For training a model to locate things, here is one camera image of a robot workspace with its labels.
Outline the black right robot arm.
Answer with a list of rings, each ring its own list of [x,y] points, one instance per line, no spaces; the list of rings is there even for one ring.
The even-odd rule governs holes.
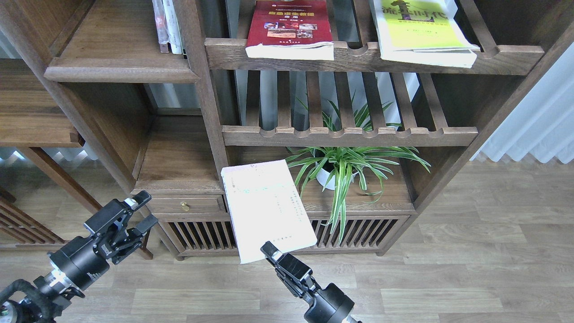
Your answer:
[[[272,266],[287,289],[296,298],[308,303],[304,314],[308,323],[357,323],[351,315],[355,302],[336,284],[321,288],[313,277],[313,270],[290,253],[279,251],[270,241],[261,252]]]

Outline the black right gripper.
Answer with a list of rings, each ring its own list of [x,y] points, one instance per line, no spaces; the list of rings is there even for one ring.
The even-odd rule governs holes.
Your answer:
[[[268,262],[289,292],[308,303],[304,314],[308,323],[354,323],[355,303],[336,284],[314,290],[313,270],[289,253],[279,251],[270,241],[261,247]]]

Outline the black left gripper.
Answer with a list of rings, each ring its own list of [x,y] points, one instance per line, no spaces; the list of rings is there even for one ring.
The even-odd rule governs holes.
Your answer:
[[[158,219],[151,214],[135,227],[127,229],[133,213],[151,199],[145,190],[123,201],[113,199],[84,223],[93,236],[112,233],[112,254],[109,258],[113,264],[119,264],[138,249],[144,259],[152,260],[152,252],[145,247],[148,239],[146,235],[158,223]],[[49,254],[54,269],[47,281],[56,292],[63,292],[70,286],[85,291],[109,270],[107,260],[94,252],[94,244],[94,238],[77,236],[58,251]]]

